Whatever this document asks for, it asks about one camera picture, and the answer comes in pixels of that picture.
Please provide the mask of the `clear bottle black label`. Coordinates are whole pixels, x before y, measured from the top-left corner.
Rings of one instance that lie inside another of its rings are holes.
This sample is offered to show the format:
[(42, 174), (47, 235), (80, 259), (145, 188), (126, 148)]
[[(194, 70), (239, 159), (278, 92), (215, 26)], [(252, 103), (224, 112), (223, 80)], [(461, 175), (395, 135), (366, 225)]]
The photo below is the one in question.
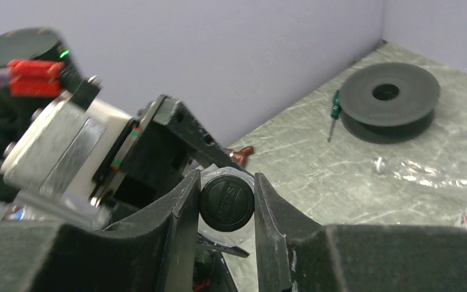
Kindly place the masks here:
[[(254, 193), (254, 176), (233, 167), (218, 167), (215, 164), (201, 170), (201, 191), (205, 184), (220, 175), (233, 175), (245, 180)], [(254, 214), (248, 224), (233, 232), (220, 232), (208, 226), (199, 212), (198, 232), (209, 240), (227, 247), (238, 246), (250, 239), (254, 233)]]

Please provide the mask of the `clear Pocari Sweat bottle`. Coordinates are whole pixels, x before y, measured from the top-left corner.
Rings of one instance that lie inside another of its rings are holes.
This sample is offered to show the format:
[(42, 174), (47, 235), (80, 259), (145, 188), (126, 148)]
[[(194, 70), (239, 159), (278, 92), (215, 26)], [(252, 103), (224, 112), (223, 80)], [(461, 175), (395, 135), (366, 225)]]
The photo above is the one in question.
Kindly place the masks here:
[(467, 162), (447, 165), (422, 164), (405, 158), (373, 160), (375, 173), (434, 189), (467, 189)]

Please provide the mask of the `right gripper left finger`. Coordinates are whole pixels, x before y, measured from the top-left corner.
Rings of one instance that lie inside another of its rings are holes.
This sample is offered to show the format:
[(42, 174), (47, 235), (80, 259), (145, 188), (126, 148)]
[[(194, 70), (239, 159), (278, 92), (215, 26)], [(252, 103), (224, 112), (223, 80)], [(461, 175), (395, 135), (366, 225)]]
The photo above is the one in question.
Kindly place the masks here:
[(104, 231), (0, 221), (0, 291), (191, 291), (200, 172)]

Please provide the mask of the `black bottle cap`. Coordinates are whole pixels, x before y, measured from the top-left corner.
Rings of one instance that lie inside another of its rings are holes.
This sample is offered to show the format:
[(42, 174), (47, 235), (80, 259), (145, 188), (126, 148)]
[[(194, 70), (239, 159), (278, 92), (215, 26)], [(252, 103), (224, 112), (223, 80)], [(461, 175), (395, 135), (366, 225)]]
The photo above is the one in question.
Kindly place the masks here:
[(247, 225), (255, 210), (250, 185), (233, 175), (220, 175), (203, 187), (199, 211), (204, 222), (220, 232), (233, 232)]

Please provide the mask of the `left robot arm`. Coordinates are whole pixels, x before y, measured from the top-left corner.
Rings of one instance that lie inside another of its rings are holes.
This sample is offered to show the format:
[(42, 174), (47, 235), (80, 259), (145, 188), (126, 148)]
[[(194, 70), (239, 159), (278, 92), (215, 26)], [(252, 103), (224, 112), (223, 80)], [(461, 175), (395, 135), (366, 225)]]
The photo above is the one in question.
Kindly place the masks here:
[(98, 98), (59, 34), (0, 35), (0, 174), (7, 185), (74, 208), (108, 198), (143, 207), (192, 162), (240, 168), (179, 99), (159, 96), (138, 116)]

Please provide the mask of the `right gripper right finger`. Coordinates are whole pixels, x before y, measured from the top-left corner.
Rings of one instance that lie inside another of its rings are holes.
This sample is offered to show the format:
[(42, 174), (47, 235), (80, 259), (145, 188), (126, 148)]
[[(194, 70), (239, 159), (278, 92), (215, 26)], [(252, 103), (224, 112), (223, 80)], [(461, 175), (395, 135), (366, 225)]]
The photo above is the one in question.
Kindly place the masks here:
[(467, 291), (467, 231), (322, 226), (255, 174), (260, 291)]

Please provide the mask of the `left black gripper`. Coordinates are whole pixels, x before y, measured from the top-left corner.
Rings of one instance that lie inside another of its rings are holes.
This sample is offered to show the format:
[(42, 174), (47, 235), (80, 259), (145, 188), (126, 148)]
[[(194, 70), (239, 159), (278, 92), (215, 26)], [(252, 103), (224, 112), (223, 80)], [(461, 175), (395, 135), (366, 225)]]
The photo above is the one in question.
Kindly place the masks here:
[(92, 177), (95, 207), (115, 193), (144, 207), (174, 188), (193, 161), (205, 168), (215, 164), (244, 169), (174, 97), (159, 96), (119, 130)]

